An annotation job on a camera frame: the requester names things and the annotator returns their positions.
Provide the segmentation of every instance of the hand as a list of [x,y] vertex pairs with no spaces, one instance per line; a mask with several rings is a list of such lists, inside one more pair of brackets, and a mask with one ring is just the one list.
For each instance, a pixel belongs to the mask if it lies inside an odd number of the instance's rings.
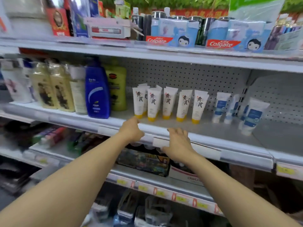
[[131,119],[123,122],[118,133],[121,133],[129,143],[138,142],[143,136],[144,132],[141,131],[138,127],[140,121],[136,116]]
[[181,128],[169,128],[169,147],[162,148],[164,153],[172,160],[187,164],[192,158],[192,154],[197,154],[191,147],[188,132]]

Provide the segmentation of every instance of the pegboard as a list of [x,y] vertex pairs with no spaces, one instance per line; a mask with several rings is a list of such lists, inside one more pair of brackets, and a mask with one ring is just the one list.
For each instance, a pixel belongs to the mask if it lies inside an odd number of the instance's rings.
[[147,83],[151,87],[175,87],[179,90],[193,89],[207,91],[209,94],[206,110],[213,110],[217,92],[240,94],[246,88],[245,83],[250,69],[235,67],[186,64],[168,61],[154,61],[123,58],[119,65],[127,69],[126,85],[128,93],[131,87]]
[[270,103],[262,119],[303,124],[303,75],[263,70],[257,72],[268,76],[259,77],[248,88],[244,102],[251,96]]

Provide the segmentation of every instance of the blue shampoo bottle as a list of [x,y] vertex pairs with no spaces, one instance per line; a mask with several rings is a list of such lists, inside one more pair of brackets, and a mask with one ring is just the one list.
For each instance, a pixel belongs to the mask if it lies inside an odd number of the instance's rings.
[[110,93],[105,69],[97,57],[90,57],[85,67],[85,98],[89,117],[108,119],[111,112]]

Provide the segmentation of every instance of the forearm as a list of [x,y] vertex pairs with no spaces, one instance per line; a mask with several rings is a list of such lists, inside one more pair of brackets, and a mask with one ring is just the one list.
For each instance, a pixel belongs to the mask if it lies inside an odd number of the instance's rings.
[[233,227],[300,225],[281,210],[225,174],[199,154],[187,166],[195,172]]
[[128,139],[117,133],[78,157],[5,208],[0,226],[79,227],[127,144]]

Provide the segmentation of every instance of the yellow price tag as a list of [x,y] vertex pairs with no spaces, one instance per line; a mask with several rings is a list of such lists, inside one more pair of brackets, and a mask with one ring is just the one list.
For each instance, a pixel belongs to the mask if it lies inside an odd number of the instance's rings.
[[43,164],[47,164],[47,159],[40,159],[39,162]]
[[198,206],[198,208],[202,208],[202,209],[208,209],[208,205],[207,204],[204,204],[204,203],[200,203],[200,202],[198,202],[197,203],[197,206]]
[[139,186],[138,188],[139,188],[139,190],[145,191],[145,192],[149,190],[146,186]]
[[295,171],[293,169],[282,167],[282,166],[277,166],[277,170],[278,172],[284,174],[290,174],[290,175],[295,174]]
[[117,180],[117,184],[120,184],[120,185],[126,185],[126,181],[122,180],[122,179],[118,179]]
[[178,202],[187,202],[187,199],[179,197],[179,196],[176,196],[176,201],[178,201]]
[[165,193],[163,191],[157,191],[156,195],[165,197]]

